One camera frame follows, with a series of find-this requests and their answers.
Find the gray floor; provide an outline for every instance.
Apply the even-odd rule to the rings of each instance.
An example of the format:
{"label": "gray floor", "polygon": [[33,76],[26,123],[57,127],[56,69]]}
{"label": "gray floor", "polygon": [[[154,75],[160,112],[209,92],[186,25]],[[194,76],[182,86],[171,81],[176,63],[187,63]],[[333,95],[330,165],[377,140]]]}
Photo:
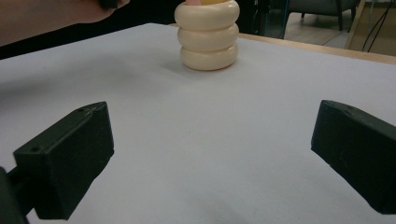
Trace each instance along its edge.
{"label": "gray floor", "polygon": [[343,16],[344,31],[339,31],[337,17],[305,14],[302,19],[300,13],[291,13],[285,39],[343,49],[351,26],[350,11]]}

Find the chair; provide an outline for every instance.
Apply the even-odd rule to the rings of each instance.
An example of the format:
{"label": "chair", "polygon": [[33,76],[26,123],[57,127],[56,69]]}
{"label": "chair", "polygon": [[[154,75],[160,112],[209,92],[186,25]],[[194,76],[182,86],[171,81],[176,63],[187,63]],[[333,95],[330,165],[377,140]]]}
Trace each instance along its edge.
{"label": "chair", "polygon": [[343,27],[343,12],[351,10],[352,21],[356,15],[357,0],[289,0],[289,8],[287,18],[284,24],[288,23],[289,15],[292,12],[302,13],[303,18],[305,13],[336,16],[338,17],[339,29],[342,31]]}

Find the pink object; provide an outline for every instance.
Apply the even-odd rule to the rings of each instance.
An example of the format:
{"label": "pink object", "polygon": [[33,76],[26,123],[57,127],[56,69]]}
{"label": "pink object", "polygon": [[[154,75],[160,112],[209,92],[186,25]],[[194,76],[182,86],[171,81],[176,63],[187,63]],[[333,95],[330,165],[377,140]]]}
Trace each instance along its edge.
{"label": "pink object", "polygon": [[200,6],[201,0],[186,0],[188,6]]}

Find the table surface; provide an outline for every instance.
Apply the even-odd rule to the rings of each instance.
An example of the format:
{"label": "table surface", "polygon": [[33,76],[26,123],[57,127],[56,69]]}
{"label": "table surface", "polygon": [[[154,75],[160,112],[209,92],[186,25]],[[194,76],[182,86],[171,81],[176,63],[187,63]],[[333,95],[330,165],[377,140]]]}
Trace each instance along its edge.
{"label": "table surface", "polygon": [[231,66],[193,71],[177,28],[146,24],[0,61],[0,164],[12,169],[15,149],[107,101],[115,155],[68,223],[395,223],[310,140],[324,99],[396,124],[396,66],[237,44]]}

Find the black wire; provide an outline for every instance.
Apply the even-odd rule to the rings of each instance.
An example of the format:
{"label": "black wire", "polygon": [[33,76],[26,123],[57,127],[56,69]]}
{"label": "black wire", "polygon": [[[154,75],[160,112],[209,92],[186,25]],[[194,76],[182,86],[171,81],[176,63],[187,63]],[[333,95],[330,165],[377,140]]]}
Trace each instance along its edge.
{"label": "black wire", "polygon": [[375,34],[375,37],[374,37],[374,39],[373,39],[373,41],[372,41],[372,43],[371,43],[371,45],[370,45],[370,48],[367,50],[367,52],[370,52],[370,49],[371,49],[371,47],[373,46],[373,44],[374,44],[374,42],[375,42],[375,40],[376,40],[376,38],[377,38],[377,36],[378,36],[378,34],[379,34],[381,28],[382,28],[382,25],[384,24],[385,18],[388,16],[389,10],[390,10],[390,8],[392,7],[392,5],[393,5],[395,2],[396,2],[396,0],[391,0],[391,1],[390,1],[388,8],[387,8],[387,9],[385,10],[385,12],[382,14],[382,16],[379,18],[379,20],[375,23],[375,25],[374,25],[373,29],[370,31],[370,33],[367,35],[367,38],[366,38],[366,40],[364,41],[363,48],[361,49],[361,51],[364,51],[364,48],[366,47],[367,41],[369,40],[371,34],[372,34],[373,31],[375,30],[375,27],[381,22],[381,24],[379,25],[378,30],[377,30],[377,32],[376,32],[376,34]]}

